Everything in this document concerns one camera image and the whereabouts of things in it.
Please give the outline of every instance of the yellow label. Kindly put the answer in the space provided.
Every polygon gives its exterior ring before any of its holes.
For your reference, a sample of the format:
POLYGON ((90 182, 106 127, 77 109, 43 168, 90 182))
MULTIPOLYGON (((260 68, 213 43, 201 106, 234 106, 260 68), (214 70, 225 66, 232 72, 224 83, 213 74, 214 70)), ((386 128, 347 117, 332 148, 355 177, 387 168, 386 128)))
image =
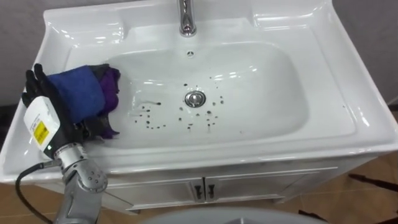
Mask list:
POLYGON ((45 137, 47 137, 47 135, 49 135, 49 131, 47 130, 47 128, 44 126, 43 121, 41 121, 37 127, 35 128, 35 131, 33 133, 33 135, 36 138, 36 141, 39 143, 39 145, 42 145, 42 143, 44 142, 45 137))

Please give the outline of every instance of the gray object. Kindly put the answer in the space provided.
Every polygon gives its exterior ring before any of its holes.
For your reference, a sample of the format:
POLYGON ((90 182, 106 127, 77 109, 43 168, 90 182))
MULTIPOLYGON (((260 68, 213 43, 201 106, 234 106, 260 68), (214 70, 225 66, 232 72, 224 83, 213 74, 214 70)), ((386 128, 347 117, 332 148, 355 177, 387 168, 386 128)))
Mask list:
POLYGON ((326 222, 276 210, 258 208, 196 208, 161 215, 141 224, 326 224, 326 222))

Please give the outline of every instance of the cabinet door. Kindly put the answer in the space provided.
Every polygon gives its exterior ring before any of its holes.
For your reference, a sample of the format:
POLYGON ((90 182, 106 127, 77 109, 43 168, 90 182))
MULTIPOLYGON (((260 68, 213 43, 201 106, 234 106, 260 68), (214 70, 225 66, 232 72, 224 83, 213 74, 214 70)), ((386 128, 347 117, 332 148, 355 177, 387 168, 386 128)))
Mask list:
POLYGON ((205 201, 202 178, 127 184, 106 191, 133 204, 132 209, 186 205, 205 201))
POLYGON ((229 202, 262 198, 280 198, 279 193, 306 175, 319 172, 294 172, 278 174, 244 174, 207 177, 207 202, 229 202))

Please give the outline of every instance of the black cable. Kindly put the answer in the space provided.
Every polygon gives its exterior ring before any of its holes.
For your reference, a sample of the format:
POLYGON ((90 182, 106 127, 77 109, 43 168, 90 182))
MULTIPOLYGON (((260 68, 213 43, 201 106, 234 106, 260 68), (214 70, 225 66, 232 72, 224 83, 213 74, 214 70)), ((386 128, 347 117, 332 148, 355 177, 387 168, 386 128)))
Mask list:
POLYGON ((19 199, 21 200, 21 202, 27 207, 27 209, 29 209, 29 211, 31 211, 35 216, 37 216, 37 218, 41 219, 43 222, 47 223, 47 224, 52 224, 52 221, 49 220, 47 217, 45 217, 43 214, 41 214, 39 211, 37 211, 27 200, 26 198, 23 196, 22 192, 21 192, 21 180, 22 178, 24 178, 25 176, 40 170, 44 168, 44 163, 38 163, 28 169, 26 169, 24 172, 21 172, 17 178, 17 180, 15 181, 15 190, 17 191, 17 195, 19 197, 19 199))

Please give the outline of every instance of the cabinet handle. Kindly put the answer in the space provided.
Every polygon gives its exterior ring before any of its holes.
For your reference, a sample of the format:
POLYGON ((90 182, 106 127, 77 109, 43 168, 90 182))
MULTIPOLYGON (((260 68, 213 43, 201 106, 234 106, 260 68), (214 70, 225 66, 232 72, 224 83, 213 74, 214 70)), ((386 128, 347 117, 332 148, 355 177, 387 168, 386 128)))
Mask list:
POLYGON ((195 186, 195 190, 197 191, 197 198, 198 199, 201 199, 201 191, 200 191, 200 189, 201 189, 201 185, 196 185, 195 186))
POLYGON ((215 187, 214 184, 209 185, 209 197, 210 198, 214 198, 214 187, 215 187))

